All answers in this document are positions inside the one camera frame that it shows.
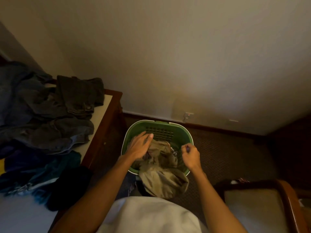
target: baseboard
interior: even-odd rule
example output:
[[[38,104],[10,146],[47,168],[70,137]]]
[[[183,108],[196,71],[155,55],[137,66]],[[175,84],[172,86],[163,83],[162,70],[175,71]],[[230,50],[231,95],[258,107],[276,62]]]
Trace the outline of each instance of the baseboard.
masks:
[[[256,139],[256,140],[258,139],[262,140],[266,138],[266,136],[262,136],[262,135],[255,135],[255,134],[250,134],[250,133],[245,133],[245,132],[237,132],[237,131],[231,131],[231,130],[226,130],[226,129],[221,129],[221,128],[208,127],[208,126],[203,126],[199,124],[184,123],[178,120],[167,120],[165,118],[151,117],[151,116],[146,116],[146,115],[138,114],[138,113],[132,113],[128,111],[123,111],[123,113],[125,117],[129,117],[129,118],[147,119],[147,120],[155,120],[155,121],[162,121],[162,122],[173,122],[173,123],[183,125],[186,128],[200,129],[200,130],[209,131],[209,132],[217,132],[217,133],[227,134],[231,136],[245,137],[245,138]]]

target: green plastic basket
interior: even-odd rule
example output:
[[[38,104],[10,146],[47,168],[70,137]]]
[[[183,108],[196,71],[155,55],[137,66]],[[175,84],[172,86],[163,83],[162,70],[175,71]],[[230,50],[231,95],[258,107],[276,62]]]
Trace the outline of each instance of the green plastic basket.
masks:
[[[153,120],[141,120],[135,122],[126,132],[122,145],[121,155],[126,153],[127,146],[131,142],[132,138],[142,133],[143,131],[146,131],[147,133],[153,133],[153,139],[156,141],[168,141],[171,144],[171,147],[177,151],[177,168],[184,172],[185,175],[190,173],[189,169],[183,162],[181,146],[187,143],[193,144],[192,136],[186,128],[176,123],[167,123]],[[128,171],[135,175],[139,173],[139,170],[136,170],[132,167],[130,167]]]

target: wooden chair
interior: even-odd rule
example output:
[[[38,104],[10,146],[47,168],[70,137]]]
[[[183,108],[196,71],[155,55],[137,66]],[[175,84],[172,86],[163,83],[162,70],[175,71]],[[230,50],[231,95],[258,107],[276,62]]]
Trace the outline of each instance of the wooden chair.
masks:
[[[226,184],[216,191],[249,233],[308,233],[294,189],[283,180]]]

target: white t-shirt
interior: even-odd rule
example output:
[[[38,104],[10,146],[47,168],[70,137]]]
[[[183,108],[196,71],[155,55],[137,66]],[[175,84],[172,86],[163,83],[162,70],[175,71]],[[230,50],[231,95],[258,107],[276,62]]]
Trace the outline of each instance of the white t-shirt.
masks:
[[[111,206],[97,233],[208,232],[185,208],[156,197],[132,196]]]

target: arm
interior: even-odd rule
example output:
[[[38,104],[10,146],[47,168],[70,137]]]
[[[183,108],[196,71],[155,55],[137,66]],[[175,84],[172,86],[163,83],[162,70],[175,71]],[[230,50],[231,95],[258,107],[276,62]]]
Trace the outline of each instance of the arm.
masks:
[[[153,134],[145,132],[135,137],[126,154],[119,158],[94,188],[64,214],[51,233],[95,232],[114,203],[128,169],[137,158],[145,155],[152,139]]]
[[[192,172],[199,189],[202,208],[209,230],[212,233],[247,233],[238,219],[231,213],[223,200],[203,172],[200,163],[200,153],[192,144],[182,146],[183,160]]]

